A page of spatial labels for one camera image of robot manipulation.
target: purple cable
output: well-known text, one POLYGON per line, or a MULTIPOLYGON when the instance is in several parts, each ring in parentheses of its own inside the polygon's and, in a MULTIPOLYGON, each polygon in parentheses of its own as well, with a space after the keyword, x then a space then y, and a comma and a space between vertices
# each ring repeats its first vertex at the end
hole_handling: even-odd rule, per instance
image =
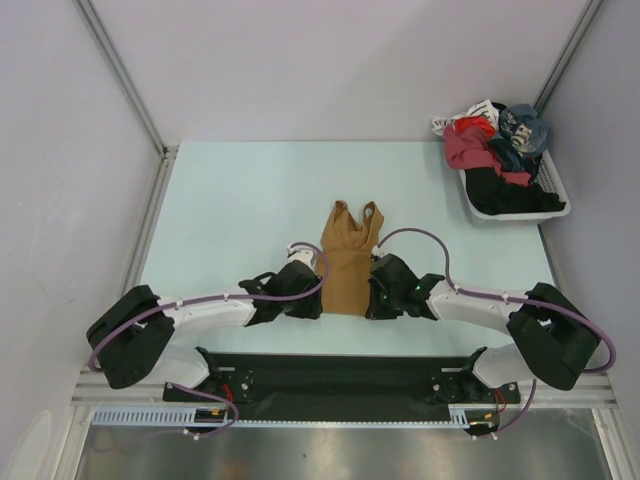
MULTIPOLYGON (((324 262, 324 266, 325 266, 324 275, 320 280, 320 282, 315 287, 313 287, 311 290, 307 292, 299 293, 297 295, 287 295, 282 297, 276 297, 272 295, 234 294, 234 295, 227 296, 226 300, 265 300, 269 302, 293 302, 295 300, 300 300, 305 297, 308 297, 309 295, 313 295, 318 290, 320 290, 324 285, 324 282, 326 281, 327 276, 329 275, 329 262, 327 260, 326 255, 318 247, 307 242, 295 242, 295 243, 292 243, 290 247, 291 248, 293 247, 310 248, 322 258, 322 261, 324 262)), ((222 294, 209 295, 205 297, 198 297, 198 298, 185 300, 182 305, 186 307, 189 305, 198 305, 201 303, 218 302, 218 301, 224 301, 224 300, 225 300, 225 296, 222 294)), ((98 358, 98 355, 107 345, 109 345, 109 343, 113 341, 114 338, 116 338, 122 332, 127 330, 129 327, 131 327, 132 325, 138 322, 145 320, 146 318, 152 315, 155 315, 156 313, 160 313, 164 310, 170 310, 172 308, 177 308, 177 307, 178 307, 178 302, 171 302, 171 303, 166 303, 164 305, 158 305, 157 307, 146 310, 136 315, 131 320, 127 320, 126 322, 124 322, 122 325, 120 325, 118 328, 112 331, 109 335, 104 337, 102 341, 96 346, 96 348, 91 352, 91 355, 89 356, 88 365, 87 365, 89 369, 93 372, 102 371, 102 369, 96 365, 96 360, 98 358)))
MULTIPOLYGON (((200 397, 203 398, 208 398, 209 400, 214 400, 216 402, 219 403, 224 403, 230 410, 233 411, 233 419, 230 420, 229 422, 225 423, 224 425, 221 425, 220 427, 216 428, 215 430, 212 430, 210 432, 207 433, 201 433, 201 434, 192 434, 191 438, 207 438, 207 437, 212 437, 213 435, 218 435, 222 432, 224 432, 225 430, 231 428, 231 426, 233 426, 234 423, 236 423, 238 421, 238 418, 240 417, 240 413, 238 412, 238 407, 236 407, 232 402, 230 402, 229 400, 227 400, 226 398, 223 397, 219 397, 217 395, 212 395, 210 393, 204 393, 204 392, 198 392, 197 390, 193 390, 191 388, 187 388, 187 387, 183 387, 182 385, 176 385, 176 384, 172 384, 173 388, 177 388, 178 390, 182 390, 185 393, 190 393, 192 395, 198 395, 200 397)), ((174 428, 170 428, 170 429, 166 429, 166 430, 159 430, 157 432, 153 432, 153 433, 149 433, 147 435, 142 435, 138 438, 134 438, 133 440, 129 441, 129 442, 125 442, 125 443, 120 443, 118 445, 113 445, 111 447, 108 448, 99 448, 96 447, 93 443, 91 444, 91 448, 93 451, 97 452, 97 453, 109 453, 112 452, 114 450, 122 450, 125 448, 129 448, 132 447, 133 445, 136 445, 140 442, 144 442, 146 440, 152 439, 152 438, 156 438, 156 437, 160 437, 162 435, 185 435, 184 429, 182 430, 177 430, 174 428)))
MULTIPOLYGON (((387 240, 389 240, 391 237, 393 237, 394 235, 396 235, 398 233, 402 233, 402 232, 421 233, 422 235, 426 235, 427 237, 432 238, 433 240, 435 240, 438 243, 438 245, 440 245, 440 247, 442 248, 442 251, 444 252, 444 276, 445 276, 445 279, 446 279, 447 283, 449 284, 449 286, 451 288, 455 289, 456 288, 456 283, 451 278, 451 255, 449 254, 449 249, 447 248, 445 243, 438 236, 436 236, 435 234, 433 234, 433 233, 431 233, 431 232, 429 232, 427 230, 423 230, 421 228, 412 228, 412 227, 398 228, 397 230, 394 230, 393 232, 391 232, 388 235, 386 235, 382 240, 380 240, 380 243, 378 243, 378 248, 382 247, 382 244, 385 243, 387 240)), ((461 293, 463 295, 467 295, 469 297, 483 298, 483 299, 486 299, 486 300, 498 300, 498 301, 501 301, 501 302, 505 301, 505 299, 502 298, 502 295, 496 295, 496 294, 484 293, 484 292, 476 292, 474 290, 467 290, 465 288, 458 288, 457 291, 459 293, 461 293)), ((607 345, 607 348, 609 349, 609 360, 604 365, 602 365, 600 367, 586 368, 584 370, 585 373, 606 372, 611 367, 613 367, 613 365, 616 363, 617 353, 616 353, 615 345, 613 344, 613 341, 611 340, 611 338, 604 332, 604 330, 602 330, 597 325, 594 325, 593 323, 591 323, 589 320, 587 320, 582 315, 579 315, 579 314, 577 314, 575 312, 572 312, 571 310, 568 310, 568 309, 566 309, 564 307, 560 307, 559 305, 554 305, 553 303, 542 302, 542 301, 539 301, 539 300, 531 300, 529 298, 508 297, 508 301, 509 302, 514 302, 514 303, 526 304, 526 305, 533 305, 535 307, 548 308, 549 310, 554 310, 554 311, 556 311, 556 312, 558 312, 558 313, 560 313, 560 314, 562 314, 564 316, 570 317, 571 319, 575 320, 576 322, 580 323, 581 325, 584 325, 594 335, 596 335, 598 338, 600 338, 607 345)), ((536 386, 537 386, 537 381, 534 379, 533 380, 533 384, 531 386, 531 394, 529 395, 529 399, 525 403, 525 405, 522 408, 522 410, 520 411, 520 413, 511 422, 509 422, 507 425, 502 427, 499 431, 504 431, 504 430, 507 430, 507 429, 511 428, 516 423, 518 423, 522 419, 522 417, 524 417, 524 415, 529 410, 529 407, 531 407, 531 404, 533 403, 533 397, 535 396, 535 393, 536 393, 536 386)))

